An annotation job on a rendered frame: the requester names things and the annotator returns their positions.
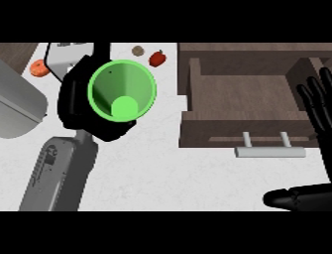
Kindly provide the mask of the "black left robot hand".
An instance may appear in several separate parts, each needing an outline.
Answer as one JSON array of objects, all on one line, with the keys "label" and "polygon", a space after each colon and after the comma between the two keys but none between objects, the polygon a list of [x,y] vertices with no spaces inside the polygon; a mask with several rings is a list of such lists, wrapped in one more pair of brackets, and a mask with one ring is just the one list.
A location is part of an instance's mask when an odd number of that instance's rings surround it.
[{"label": "black left robot hand", "polygon": [[87,101],[87,83],[97,68],[110,62],[110,43],[94,43],[90,56],[82,56],[65,75],[59,99],[57,115],[63,127],[85,130],[103,142],[116,140],[136,125],[136,121],[112,122],[93,111]]}]

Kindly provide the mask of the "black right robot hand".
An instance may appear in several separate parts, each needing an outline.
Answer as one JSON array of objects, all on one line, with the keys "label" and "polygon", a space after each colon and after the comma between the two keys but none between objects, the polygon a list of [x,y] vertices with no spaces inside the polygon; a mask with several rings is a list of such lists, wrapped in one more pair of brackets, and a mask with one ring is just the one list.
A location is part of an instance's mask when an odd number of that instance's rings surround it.
[{"label": "black right robot hand", "polygon": [[327,184],[271,190],[263,204],[289,211],[332,211],[332,72],[319,69],[320,78],[307,77],[307,85],[296,85],[307,116],[316,132]]}]

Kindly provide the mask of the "green cup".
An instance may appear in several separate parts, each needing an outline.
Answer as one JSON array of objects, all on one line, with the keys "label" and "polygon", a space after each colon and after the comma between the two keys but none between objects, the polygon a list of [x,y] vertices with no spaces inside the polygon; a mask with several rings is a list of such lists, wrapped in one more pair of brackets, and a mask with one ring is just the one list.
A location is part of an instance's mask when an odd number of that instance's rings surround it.
[{"label": "green cup", "polygon": [[156,83],[150,71],[131,60],[105,63],[88,79],[85,96],[93,112],[103,119],[136,120],[155,102]]}]

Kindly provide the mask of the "brown wooden drawer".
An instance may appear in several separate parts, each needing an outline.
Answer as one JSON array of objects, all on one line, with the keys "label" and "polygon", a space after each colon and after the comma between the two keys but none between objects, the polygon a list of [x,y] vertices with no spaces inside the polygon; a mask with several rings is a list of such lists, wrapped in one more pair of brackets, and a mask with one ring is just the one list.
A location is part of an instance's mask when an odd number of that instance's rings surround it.
[{"label": "brown wooden drawer", "polygon": [[332,68],[332,43],[180,43],[177,93],[183,148],[233,148],[249,135],[257,146],[317,141],[295,86]]}]

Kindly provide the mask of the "orange fruit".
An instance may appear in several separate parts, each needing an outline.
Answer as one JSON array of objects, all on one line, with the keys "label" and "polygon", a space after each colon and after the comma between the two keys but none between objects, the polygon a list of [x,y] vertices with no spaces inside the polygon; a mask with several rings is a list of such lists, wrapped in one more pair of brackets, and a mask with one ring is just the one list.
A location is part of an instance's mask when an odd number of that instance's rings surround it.
[{"label": "orange fruit", "polygon": [[29,72],[34,77],[43,77],[50,73],[50,70],[47,69],[43,60],[37,60],[32,62],[29,66]]}]

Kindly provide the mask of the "large grey appliance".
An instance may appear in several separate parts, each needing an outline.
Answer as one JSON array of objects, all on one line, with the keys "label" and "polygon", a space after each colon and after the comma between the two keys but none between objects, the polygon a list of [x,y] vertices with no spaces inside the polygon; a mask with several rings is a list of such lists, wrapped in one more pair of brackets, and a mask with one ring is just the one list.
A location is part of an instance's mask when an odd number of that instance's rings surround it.
[{"label": "large grey appliance", "polygon": [[0,137],[25,135],[43,122],[47,106],[45,95],[0,60]]}]

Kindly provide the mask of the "red apple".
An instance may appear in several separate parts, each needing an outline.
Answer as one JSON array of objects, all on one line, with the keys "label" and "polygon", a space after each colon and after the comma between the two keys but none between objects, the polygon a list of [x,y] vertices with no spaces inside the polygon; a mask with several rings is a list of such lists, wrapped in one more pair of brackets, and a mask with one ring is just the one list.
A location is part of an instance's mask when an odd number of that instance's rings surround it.
[{"label": "red apple", "polygon": [[167,57],[162,54],[162,51],[158,51],[149,57],[149,65],[153,67],[158,67],[159,65],[164,64],[165,60],[167,60]]}]

